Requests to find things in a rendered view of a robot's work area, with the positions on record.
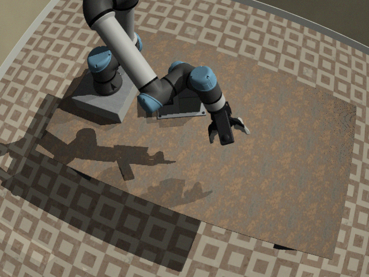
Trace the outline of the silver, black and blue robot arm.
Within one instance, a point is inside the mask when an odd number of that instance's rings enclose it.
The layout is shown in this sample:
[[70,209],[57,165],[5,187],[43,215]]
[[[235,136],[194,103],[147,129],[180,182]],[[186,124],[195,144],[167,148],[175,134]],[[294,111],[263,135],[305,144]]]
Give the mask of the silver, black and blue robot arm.
[[[176,61],[169,67],[168,74],[159,80],[140,53],[142,42],[134,32],[134,7],[138,1],[83,0],[86,23],[106,44],[94,48],[87,58],[96,93],[110,96],[119,91],[122,76],[116,68],[121,65],[139,90],[137,100],[147,113],[162,108],[186,88],[197,93],[200,103],[208,111],[221,109],[225,97],[215,74],[207,66],[195,68],[189,63]],[[227,111],[213,116],[221,145],[234,143]]]

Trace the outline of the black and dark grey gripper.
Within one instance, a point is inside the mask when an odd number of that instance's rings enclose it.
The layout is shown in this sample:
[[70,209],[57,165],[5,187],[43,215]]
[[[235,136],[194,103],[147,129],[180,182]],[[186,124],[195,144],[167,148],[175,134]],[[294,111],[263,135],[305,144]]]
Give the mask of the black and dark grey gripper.
[[221,109],[217,110],[217,111],[208,111],[207,110],[207,112],[210,113],[211,120],[212,120],[212,123],[208,127],[208,133],[209,133],[209,141],[210,141],[210,143],[213,143],[213,140],[214,140],[215,135],[218,134],[216,123],[215,123],[215,120],[214,120],[214,116],[213,115],[214,114],[221,113],[224,108],[225,108],[224,110],[227,111],[228,119],[229,119],[229,122],[230,122],[231,127],[234,126],[234,129],[241,130],[245,134],[250,134],[250,131],[243,124],[243,121],[242,121],[242,119],[240,117],[238,117],[238,118],[232,118],[231,117],[232,112],[231,112],[231,108],[229,109],[229,107],[230,106],[229,106],[228,102],[226,102],[224,104],[224,106]]

